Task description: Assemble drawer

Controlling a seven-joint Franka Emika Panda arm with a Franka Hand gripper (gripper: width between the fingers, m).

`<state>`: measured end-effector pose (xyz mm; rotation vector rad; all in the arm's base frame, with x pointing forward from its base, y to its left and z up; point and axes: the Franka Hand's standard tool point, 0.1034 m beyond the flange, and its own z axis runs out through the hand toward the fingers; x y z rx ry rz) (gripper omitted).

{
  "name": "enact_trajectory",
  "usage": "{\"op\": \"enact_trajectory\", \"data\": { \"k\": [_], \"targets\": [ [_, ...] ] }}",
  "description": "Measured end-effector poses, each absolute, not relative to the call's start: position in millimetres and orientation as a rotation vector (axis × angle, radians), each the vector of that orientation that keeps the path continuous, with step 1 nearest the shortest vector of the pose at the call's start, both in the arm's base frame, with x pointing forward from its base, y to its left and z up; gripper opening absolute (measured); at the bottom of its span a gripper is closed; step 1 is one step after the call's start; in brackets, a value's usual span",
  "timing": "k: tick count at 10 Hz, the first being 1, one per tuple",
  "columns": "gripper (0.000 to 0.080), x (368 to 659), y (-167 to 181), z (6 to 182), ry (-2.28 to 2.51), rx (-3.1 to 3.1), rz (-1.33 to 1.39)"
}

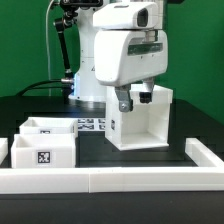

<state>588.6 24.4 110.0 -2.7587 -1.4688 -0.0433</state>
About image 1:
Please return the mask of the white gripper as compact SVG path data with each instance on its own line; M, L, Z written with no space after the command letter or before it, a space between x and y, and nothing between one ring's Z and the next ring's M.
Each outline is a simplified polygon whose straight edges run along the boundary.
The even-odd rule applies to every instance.
M99 83L116 87L119 111L130 112L133 100L127 84L145 79L139 97L141 103L148 104L154 89L154 78L150 77L167 70L167 35L159 31L157 41L147 42L144 31L101 30L95 36L94 65Z

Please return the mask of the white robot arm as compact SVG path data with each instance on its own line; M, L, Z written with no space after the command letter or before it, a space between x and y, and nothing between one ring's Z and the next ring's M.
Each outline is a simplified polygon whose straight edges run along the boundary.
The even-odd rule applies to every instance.
M119 110L132 109L130 88L142 81L142 103L150 103L154 77L168 66L164 31L166 0L103 0L81 7L81 56L91 61L98 82L112 86Z

